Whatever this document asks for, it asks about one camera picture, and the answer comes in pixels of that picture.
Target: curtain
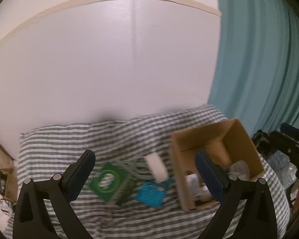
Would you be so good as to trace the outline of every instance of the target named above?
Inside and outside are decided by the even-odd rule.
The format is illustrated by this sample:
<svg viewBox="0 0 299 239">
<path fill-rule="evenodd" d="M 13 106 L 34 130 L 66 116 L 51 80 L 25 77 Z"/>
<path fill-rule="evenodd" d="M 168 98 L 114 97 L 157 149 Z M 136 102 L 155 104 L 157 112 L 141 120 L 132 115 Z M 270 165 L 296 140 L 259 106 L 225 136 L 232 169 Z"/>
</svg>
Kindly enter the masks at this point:
<svg viewBox="0 0 299 239">
<path fill-rule="evenodd" d="M 209 103 L 249 135 L 299 128 L 299 19 L 285 0 L 219 0 L 222 26 Z"/>
</svg>

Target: blue pouch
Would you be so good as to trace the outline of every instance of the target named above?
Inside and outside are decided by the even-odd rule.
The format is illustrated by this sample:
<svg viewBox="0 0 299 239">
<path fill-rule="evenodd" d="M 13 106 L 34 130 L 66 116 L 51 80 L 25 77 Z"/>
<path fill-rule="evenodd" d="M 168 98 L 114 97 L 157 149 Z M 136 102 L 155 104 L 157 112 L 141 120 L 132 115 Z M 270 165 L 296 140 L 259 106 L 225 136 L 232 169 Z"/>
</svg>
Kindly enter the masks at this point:
<svg viewBox="0 0 299 239">
<path fill-rule="evenodd" d="M 155 180 L 145 181 L 136 194 L 136 200 L 151 207 L 159 208 L 162 205 L 166 191 L 168 191 L 172 182 L 172 178 L 169 178 L 167 181 L 160 184 L 157 184 Z"/>
</svg>

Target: striped tablecloth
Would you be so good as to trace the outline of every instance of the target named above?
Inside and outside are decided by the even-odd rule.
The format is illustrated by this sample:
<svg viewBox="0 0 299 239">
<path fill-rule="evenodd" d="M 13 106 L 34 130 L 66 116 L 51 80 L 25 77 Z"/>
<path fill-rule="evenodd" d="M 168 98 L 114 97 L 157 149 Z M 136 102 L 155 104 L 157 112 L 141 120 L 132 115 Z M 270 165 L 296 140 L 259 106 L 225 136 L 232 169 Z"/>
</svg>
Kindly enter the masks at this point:
<svg viewBox="0 0 299 239">
<path fill-rule="evenodd" d="M 107 161 L 133 159 L 152 152 L 160 154 L 170 176 L 173 176 L 168 157 L 171 132 L 224 119 L 216 107 L 203 105 L 130 121 L 33 129 L 20 139 L 18 185 L 21 187 L 26 177 L 39 181 L 64 172 L 86 149 L 96 154 L 96 165 L 89 179 L 96 177 Z M 263 159 L 262 164 L 265 169 L 263 177 L 268 182 L 277 216 L 278 237 L 282 238 L 289 221 L 289 205 L 276 174 Z M 93 238 L 197 238 L 218 209 L 215 206 L 203 211 L 182 211 L 175 184 L 159 209 L 137 202 L 134 196 L 122 207 L 109 206 L 85 185 L 71 206 Z M 46 201 L 45 204 L 58 235 L 66 238 L 51 203 Z M 244 201 L 241 201 L 225 237 L 233 233 L 243 207 Z M 7 238 L 12 238 L 12 226 L 13 216 L 4 232 Z"/>
</svg>

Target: open cardboard box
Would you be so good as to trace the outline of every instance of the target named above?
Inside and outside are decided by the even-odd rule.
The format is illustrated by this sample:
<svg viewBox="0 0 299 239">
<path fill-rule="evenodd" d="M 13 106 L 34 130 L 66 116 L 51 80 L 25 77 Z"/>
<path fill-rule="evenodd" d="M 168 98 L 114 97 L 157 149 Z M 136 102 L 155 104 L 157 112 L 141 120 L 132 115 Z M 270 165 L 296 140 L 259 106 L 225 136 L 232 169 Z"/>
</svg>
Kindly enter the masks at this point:
<svg viewBox="0 0 299 239">
<path fill-rule="evenodd" d="M 251 181 L 260 177 L 264 171 L 253 142 L 237 119 L 175 131 L 171 135 L 170 156 L 183 210 L 204 209 L 217 204 L 215 200 L 195 203 L 185 180 L 187 171 L 200 177 L 194 160 L 196 152 L 200 150 L 205 150 L 211 160 L 223 169 L 239 160 L 245 161 Z"/>
</svg>

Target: green package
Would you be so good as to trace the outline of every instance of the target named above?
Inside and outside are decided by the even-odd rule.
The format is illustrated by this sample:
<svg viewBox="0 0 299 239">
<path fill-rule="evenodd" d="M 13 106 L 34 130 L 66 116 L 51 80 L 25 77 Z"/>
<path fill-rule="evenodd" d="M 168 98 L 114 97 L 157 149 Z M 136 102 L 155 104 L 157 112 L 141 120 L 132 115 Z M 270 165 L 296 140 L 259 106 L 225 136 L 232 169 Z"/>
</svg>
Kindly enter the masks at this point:
<svg viewBox="0 0 299 239">
<path fill-rule="evenodd" d="M 135 184 L 126 170 L 107 162 L 89 187 L 105 202 L 120 206 L 129 200 Z"/>
</svg>

